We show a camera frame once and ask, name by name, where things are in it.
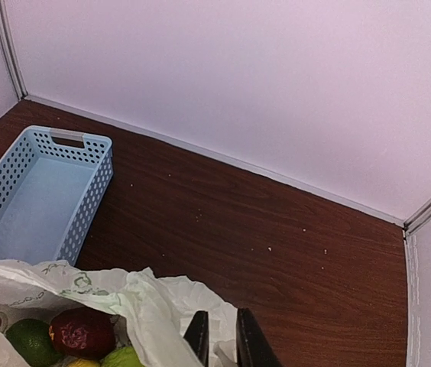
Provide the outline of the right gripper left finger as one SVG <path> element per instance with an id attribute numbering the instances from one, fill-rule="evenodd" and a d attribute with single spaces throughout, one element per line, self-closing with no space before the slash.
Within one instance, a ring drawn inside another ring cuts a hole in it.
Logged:
<path id="1" fill-rule="evenodd" d="M 209 366 L 209 314 L 198 310 L 193 315 L 183 338 L 204 367 Z"/>

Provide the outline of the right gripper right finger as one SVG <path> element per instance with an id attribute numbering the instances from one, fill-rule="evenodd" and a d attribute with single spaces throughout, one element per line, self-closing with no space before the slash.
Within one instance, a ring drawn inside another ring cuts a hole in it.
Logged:
<path id="1" fill-rule="evenodd" d="M 239 308 L 236 320 L 237 365 L 241 367 L 282 367 L 254 314 Z"/>

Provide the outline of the light green plastic bag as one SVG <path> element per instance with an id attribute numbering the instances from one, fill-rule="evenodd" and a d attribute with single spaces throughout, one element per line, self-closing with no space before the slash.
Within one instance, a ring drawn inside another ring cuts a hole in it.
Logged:
<path id="1" fill-rule="evenodd" d="M 0 308 L 10 313 L 9 321 L 48 318 L 77 306 L 117 316 L 121 339 L 146 366 L 198 366 L 183 334 L 195 312 L 204 310 L 209 365 L 236 364 L 236 309 L 204 283 L 186 276 L 158 278 L 150 268 L 81 271 L 66 261 L 0 261 Z M 26 364 L 0 331 L 0 366 Z"/>

